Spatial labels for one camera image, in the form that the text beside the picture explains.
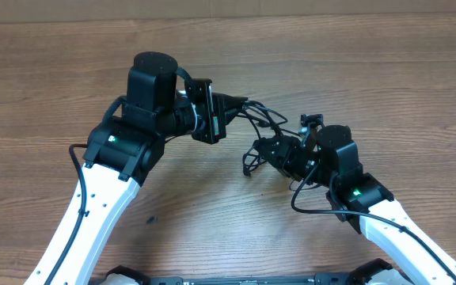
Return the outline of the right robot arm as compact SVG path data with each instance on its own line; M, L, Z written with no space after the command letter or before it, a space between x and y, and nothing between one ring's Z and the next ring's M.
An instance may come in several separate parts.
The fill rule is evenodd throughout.
M300 138L275 135L254 150L285 177L328 189L328 213L375 243L414 284L456 284L456 260L412 221L393 193L364 172L347 126L312 124Z

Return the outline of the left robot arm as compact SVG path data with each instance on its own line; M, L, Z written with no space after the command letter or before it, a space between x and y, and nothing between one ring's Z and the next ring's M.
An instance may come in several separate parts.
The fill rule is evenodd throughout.
M190 135L215 144L246 98L211 90L170 55L134 57L127 92L117 97L72 161L78 184L28 284L87 284L118 219L165 151L169 138Z

